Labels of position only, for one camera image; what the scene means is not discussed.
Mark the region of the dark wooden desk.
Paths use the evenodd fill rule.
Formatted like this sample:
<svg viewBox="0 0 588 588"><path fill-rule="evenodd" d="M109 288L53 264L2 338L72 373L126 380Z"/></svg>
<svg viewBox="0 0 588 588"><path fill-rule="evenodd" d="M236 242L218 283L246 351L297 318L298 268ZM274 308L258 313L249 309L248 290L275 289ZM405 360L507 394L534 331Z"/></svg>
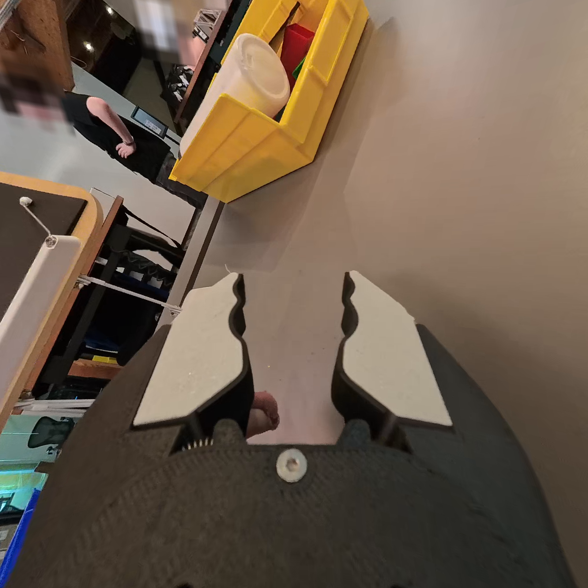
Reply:
<svg viewBox="0 0 588 588"><path fill-rule="evenodd" d="M247 11L248 1L183 1L178 24L179 63L173 63L161 97L180 135L198 110Z"/></svg>

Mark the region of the red block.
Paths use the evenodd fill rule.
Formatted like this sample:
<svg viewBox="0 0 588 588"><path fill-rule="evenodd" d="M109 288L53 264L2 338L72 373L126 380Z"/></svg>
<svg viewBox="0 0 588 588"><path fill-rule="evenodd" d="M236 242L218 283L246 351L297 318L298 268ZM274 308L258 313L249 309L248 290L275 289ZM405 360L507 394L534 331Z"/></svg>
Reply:
<svg viewBox="0 0 588 588"><path fill-rule="evenodd" d="M296 83L293 73L305 59L314 36L314 31L299 24L290 24L285 27L281 50L281 63L288 78L290 91L293 90Z"/></svg>

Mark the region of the white roll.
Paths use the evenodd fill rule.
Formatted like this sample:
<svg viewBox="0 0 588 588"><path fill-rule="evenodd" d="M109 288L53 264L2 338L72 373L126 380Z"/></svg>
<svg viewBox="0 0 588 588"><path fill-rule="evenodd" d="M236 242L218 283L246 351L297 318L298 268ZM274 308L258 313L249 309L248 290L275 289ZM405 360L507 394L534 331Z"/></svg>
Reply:
<svg viewBox="0 0 588 588"><path fill-rule="evenodd" d="M251 33L239 35L180 141L181 156L223 93L272 119L287 104L290 85L280 57L268 43Z"/></svg>

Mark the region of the dark wooden shelf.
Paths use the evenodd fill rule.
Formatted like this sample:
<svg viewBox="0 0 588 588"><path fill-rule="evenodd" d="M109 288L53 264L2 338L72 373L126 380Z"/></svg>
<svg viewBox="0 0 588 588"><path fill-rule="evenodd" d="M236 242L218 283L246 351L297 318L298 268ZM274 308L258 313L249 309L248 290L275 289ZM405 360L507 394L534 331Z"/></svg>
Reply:
<svg viewBox="0 0 588 588"><path fill-rule="evenodd" d="M94 399L155 332L187 252L123 204L91 190L105 207L98 247L41 351L21 399Z"/></svg>

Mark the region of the person's left hand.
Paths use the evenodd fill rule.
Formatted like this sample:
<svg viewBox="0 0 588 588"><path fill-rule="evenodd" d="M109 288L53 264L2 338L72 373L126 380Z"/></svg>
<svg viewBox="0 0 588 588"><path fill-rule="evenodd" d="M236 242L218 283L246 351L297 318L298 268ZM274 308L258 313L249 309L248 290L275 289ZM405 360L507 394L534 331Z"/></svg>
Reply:
<svg viewBox="0 0 588 588"><path fill-rule="evenodd" d="M249 413L246 438L274 431L278 428L279 423L279 409L274 396L267 391L256 392Z"/></svg>

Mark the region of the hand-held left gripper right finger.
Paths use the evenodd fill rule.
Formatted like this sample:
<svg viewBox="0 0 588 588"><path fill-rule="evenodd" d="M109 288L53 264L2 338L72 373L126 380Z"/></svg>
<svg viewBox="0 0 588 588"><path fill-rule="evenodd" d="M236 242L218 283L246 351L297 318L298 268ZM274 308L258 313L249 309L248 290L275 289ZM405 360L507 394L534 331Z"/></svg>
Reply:
<svg viewBox="0 0 588 588"><path fill-rule="evenodd" d="M344 423L452 430L414 317L356 270L345 273L342 304L331 398Z"/></svg>

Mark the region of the large blue bin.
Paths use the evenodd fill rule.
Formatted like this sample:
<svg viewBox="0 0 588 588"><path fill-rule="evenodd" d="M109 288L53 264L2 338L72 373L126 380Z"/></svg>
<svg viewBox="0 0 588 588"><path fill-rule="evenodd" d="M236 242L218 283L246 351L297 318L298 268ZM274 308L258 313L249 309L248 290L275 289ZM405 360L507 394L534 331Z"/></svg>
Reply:
<svg viewBox="0 0 588 588"><path fill-rule="evenodd" d="M41 490L33 489L32 496L19 520L17 529L1 563L1 587L6 587L22 551L26 533L37 507Z"/></svg>

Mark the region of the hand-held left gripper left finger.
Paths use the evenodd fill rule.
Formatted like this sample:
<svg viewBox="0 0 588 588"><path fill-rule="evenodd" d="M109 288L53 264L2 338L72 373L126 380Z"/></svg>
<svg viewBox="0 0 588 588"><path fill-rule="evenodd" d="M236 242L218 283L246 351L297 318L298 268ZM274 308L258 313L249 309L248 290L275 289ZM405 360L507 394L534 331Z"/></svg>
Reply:
<svg viewBox="0 0 588 588"><path fill-rule="evenodd" d="M246 343L245 280L229 273L191 290L172 321L134 417L134 428L182 424L213 430L231 419L247 429L254 381Z"/></svg>

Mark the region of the yellow bin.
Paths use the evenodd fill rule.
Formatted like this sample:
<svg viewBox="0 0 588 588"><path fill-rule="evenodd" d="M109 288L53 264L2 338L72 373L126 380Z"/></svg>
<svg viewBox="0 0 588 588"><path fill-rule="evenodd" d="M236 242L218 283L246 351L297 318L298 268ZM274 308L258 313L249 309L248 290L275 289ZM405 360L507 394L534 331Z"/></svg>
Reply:
<svg viewBox="0 0 588 588"><path fill-rule="evenodd" d="M186 131L171 179L229 203L315 159L368 21L363 1L300 1L313 30L280 121L222 92L197 132Z"/></svg>

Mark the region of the small dark sign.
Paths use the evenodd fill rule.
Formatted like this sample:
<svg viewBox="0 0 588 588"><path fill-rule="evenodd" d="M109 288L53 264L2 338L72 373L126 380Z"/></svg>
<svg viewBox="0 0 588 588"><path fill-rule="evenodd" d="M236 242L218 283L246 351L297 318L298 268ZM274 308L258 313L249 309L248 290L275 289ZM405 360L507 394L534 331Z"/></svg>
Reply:
<svg viewBox="0 0 588 588"><path fill-rule="evenodd" d="M134 108L131 119L160 138L167 136L168 126L138 106Z"/></svg>

